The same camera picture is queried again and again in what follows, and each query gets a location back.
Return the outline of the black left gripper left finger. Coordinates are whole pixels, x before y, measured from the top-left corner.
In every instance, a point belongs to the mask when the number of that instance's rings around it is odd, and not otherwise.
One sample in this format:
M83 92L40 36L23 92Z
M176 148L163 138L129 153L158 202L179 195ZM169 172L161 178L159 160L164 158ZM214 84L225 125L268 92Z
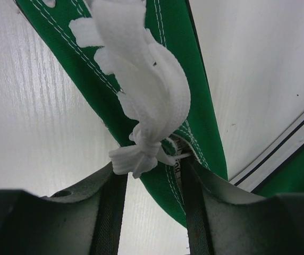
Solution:
M0 190L0 254L117 254L127 179L108 164L51 197Z

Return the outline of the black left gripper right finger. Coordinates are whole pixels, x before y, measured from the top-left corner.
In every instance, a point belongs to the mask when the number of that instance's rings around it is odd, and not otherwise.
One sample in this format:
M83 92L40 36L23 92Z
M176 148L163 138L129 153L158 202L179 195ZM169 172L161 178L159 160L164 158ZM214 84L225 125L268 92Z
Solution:
M195 159L181 160L191 254L304 254L304 193L240 189Z

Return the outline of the green sneaker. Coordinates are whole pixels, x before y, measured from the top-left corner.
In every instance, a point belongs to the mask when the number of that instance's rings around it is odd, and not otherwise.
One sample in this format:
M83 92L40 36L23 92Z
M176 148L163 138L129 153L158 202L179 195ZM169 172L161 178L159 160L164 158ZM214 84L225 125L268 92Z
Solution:
M119 147L114 172L140 179L186 224L180 158L227 179L188 1L17 1Z

